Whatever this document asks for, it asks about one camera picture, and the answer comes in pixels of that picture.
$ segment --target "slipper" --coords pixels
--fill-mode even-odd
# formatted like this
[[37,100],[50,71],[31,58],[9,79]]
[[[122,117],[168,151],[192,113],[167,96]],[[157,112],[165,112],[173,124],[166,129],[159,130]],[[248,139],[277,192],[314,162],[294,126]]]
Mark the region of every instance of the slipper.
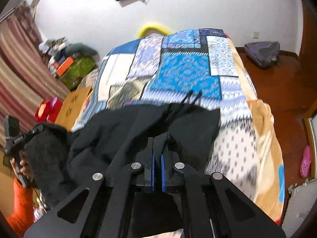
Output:
[[311,162],[312,162],[312,159],[311,159],[311,156],[310,156],[310,147],[307,145],[304,148],[303,159],[302,159],[302,162],[301,162],[300,173],[301,173],[301,177],[302,178],[306,178],[307,177],[308,170],[309,170]]

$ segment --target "triangular cutout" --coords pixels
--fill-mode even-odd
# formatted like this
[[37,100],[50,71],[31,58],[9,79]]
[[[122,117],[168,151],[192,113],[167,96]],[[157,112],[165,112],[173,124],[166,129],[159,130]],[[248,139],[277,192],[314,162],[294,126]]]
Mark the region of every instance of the triangular cutout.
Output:
[[69,223],[74,224],[81,212],[82,207],[88,197],[89,190],[85,189],[77,195],[70,203],[64,206],[58,213],[57,216],[62,218]]
[[255,216],[254,211],[245,204],[233,191],[226,189],[226,195],[237,221],[244,221]]

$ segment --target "bed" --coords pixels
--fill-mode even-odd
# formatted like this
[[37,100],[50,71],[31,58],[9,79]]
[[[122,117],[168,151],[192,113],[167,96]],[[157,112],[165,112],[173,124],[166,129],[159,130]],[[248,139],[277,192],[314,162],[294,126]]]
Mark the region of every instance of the bed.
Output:
[[196,104],[221,109],[221,126],[206,174],[223,173],[273,221],[284,203],[284,167],[269,105],[257,98],[231,39],[221,29],[188,29],[146,37],[104,57],[94,89],[72,131],[105,108],[180,102],[202,91]]

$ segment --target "drawstring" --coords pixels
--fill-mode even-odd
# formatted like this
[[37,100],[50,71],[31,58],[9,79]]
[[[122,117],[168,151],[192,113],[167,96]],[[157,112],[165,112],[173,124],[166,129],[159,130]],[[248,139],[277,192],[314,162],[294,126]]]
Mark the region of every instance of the drawstring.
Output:
[[[190,102],[190,99],[191,99],[191,96],[193,95],[194,91],[193,90],[190,90],[186,96],[184,97],[184,99],[180,102],[180,104],[178,105],[178,107],[173,110],[168,116],[167,118],[165,119],[165,122],[169,122],[171,121],[172,119],[175,118],[176,114],[180,113],[182,111],[182,109],[184,110],[184,103],[186,101],[186,99],[188,99],[188,103]],[[193,102],[191,103],[191,105],[193,106],[196,101],[199,99],[199,104],[200,104],[200,101],[201,101],[201,97],[202,97],[202,91],[199,91],[197,96],[195,97],[195,99],[193,100]]]

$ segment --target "power socket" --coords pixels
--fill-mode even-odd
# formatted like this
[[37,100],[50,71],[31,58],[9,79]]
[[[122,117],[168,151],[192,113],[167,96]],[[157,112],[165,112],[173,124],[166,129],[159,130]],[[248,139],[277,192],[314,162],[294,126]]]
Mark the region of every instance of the power socket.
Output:
[[259,39],[259,32],[253,32],[252,38]]

